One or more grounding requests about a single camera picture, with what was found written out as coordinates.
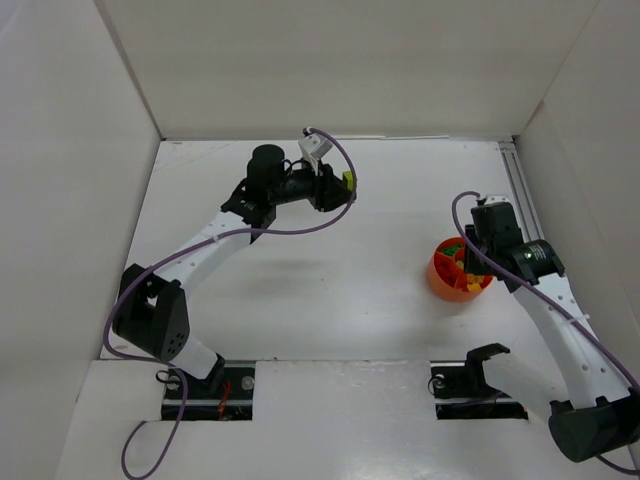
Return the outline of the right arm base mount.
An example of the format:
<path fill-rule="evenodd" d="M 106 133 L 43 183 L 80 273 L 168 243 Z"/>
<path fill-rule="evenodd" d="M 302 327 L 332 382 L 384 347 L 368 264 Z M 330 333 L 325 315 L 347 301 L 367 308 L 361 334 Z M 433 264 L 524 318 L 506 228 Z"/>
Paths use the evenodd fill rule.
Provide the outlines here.
<path fill-rule="evenodd" d="M 486 383 L 484 363 L 510 350 L 493 343 L 470 350 L 463 360 L 432 360 L 427 389 L 438 420 L 529 419 L 517 401 Z"/>

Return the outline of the yellow curved lego piece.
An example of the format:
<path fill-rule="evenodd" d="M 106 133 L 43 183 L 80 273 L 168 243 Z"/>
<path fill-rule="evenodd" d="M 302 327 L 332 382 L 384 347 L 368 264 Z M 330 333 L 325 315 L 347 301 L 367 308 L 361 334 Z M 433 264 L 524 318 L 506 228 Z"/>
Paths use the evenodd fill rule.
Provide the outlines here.
<path fill-rule="evenodd" d="M 465 290 L 470 293 L 481 292 L 491 282 L 490 276 L 468 275 L 466 279 Z"/>

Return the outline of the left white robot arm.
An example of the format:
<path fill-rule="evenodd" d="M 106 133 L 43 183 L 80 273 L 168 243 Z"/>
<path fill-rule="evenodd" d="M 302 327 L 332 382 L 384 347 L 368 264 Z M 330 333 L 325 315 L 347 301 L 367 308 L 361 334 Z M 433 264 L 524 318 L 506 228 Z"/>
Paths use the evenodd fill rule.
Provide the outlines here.
<path fill-rule="evenodd" d="M 354 171 L 336 176 L 323 160 L 335 142 L 312 133 L 298 145 L 294 162 L 277 145 L 256 147 L 244 179 L 198 234 L 156 265 L 124 271 L 111 333 L 210 392 L 219 388 L 225 361 L 192 333 L 189 296 L 231 256 L 275 232 L 278 206 L 308 201 L 319 212 L 346 213 L 356 198 Z"/>

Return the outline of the dark green lego plate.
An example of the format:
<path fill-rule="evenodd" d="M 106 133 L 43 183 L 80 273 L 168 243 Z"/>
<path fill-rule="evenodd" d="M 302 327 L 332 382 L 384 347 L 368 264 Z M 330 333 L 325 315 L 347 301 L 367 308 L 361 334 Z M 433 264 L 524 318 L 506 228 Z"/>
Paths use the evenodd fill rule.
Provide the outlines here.
<path fill-rule="evenodd" d="M 463 249 L 464 245 L 461 243 L 451 244 L 439 249 L 439 252 L 443 255 L 453 257 L 459 250 Z"/>

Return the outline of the lime green long lego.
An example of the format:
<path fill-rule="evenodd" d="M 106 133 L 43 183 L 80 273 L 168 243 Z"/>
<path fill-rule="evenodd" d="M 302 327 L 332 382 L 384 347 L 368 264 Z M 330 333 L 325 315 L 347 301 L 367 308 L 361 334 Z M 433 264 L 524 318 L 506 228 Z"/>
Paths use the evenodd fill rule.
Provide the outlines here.
<path fill-rule="evenodd" d="M 344 171 L 342 173 L 342 184 L 351 193 L 354 193 L 356 190 L 356 182 L 357 180 L 352 171 Z"/>

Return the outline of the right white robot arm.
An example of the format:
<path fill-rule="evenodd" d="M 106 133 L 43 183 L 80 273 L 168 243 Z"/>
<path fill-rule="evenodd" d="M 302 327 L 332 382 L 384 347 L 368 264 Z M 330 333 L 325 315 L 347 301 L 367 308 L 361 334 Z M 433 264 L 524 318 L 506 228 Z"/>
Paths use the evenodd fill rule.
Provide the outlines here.
<path fill-rule="evenodd" d="M 551 244 L 525 240 L 508 198 L 470 195 L 476 200 L 472 222 L 456 227 L 465 243 L 465 270 L 504 283 L 533 321 L 564 383 L 544 381 L 499 343 L 468 352 L 473 381 L 545 420 L 558 449 L 574 463 L 637 443 L 639 383 L 596 337 Z"/>

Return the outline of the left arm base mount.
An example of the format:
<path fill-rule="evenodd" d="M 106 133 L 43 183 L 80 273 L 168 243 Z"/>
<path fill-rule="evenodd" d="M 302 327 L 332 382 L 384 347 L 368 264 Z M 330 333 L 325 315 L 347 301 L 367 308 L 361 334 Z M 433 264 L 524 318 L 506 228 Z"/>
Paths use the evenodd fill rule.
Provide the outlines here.
<path fill-rule="evenodd" d="M 212 387 L 190 375 L 187 380 L 188 396 L 182 415 L 184 421 L 251 421 L 256 363 L 253 361 L 227 362 L 220 380 Z M 156 372 L 156 381 L 164 386 L 160 408 L 161 419 L 178 417 L 183 395 L 180 379 L 173 369 Z"/>

